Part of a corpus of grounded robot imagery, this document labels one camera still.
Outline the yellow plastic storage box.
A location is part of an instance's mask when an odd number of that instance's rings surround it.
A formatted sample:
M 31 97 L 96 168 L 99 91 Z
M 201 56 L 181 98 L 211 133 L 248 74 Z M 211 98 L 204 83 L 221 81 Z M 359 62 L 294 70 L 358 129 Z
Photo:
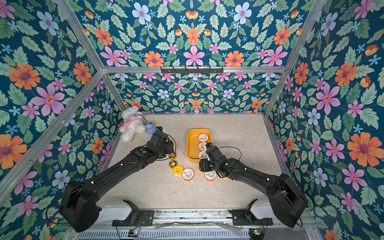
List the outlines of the yellow plastic storage box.
M 206 134 L 209 136 L 208 142 L 212 141 L 212 134 L 210 130 L 208 129 L 192 129 L 188 132 L 187 136 L 187 157 L 188 159 L 193 163 L 198 163 L 200 161 L 199 159 L 199 153 L 201 152 L 199 150 L 199 135 L 200 134 Z

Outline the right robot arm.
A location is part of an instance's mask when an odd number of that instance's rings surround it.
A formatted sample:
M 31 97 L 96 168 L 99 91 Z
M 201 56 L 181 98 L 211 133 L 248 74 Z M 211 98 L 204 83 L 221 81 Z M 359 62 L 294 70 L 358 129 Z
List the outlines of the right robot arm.
M 280 176 L 269 175 L 252 169 L 240 160 L 227 158 L 220 148 L 212 143 L 206 144 L 207 158 L 199 163 L 201 172 L 215 171 L 220 178 L 245 183 L 266 195 L 277 219 L 287 227 L 293 228 L 301 222 L 301 215 L 308 206 L 308 200 L 284 173 Z

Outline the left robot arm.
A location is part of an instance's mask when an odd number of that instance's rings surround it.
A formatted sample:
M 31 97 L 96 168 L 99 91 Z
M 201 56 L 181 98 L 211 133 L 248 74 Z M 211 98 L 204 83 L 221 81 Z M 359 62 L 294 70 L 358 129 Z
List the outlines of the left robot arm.
M 71 181 L 65 188 L 59 212 L 67 223 L 81 233 L 96 223 L 101 208 L 97 202 L 113 187 L 130 175 L 165 156 L 176 153 L 176 141 L 157 127 L 151 139 L 130 151 L 121 161 L 84 182 Z

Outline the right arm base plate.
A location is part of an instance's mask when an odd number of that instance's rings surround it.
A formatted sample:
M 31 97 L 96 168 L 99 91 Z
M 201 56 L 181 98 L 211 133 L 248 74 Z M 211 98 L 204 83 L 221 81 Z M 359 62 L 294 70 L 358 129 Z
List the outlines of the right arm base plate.
M 275 214 L 268 201 L 253 199 L 245 209 L 229 210 L 234 226 L 272 226 Z

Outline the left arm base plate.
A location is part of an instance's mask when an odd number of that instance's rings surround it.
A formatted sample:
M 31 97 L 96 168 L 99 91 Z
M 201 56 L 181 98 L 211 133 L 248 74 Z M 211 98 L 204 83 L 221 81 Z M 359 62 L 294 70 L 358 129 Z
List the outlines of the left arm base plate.
M 140 209 L 130 200 L 123 200 L 125 207 L 130 207 L 130 212 L 122 220 L 113 220 L 113 227 L 148 227 L 153 224 L 155 211 Z

